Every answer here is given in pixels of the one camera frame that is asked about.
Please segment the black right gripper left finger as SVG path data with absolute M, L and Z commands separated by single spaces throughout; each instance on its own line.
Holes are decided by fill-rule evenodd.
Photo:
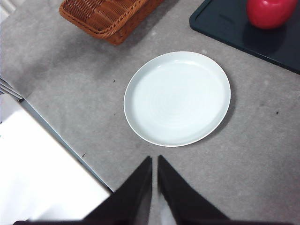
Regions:
M 81 220 L 19 220 L 15 225 L 133 225 L 152 192 L 152 158 L 146 157 L 125 182 Z

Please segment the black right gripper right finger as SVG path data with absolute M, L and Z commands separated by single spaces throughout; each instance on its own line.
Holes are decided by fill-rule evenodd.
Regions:
M 178 225 L 290 225 L 289 221 L 231 219 L 196 191 L 163 156 L 157 157 L 157 185 Z

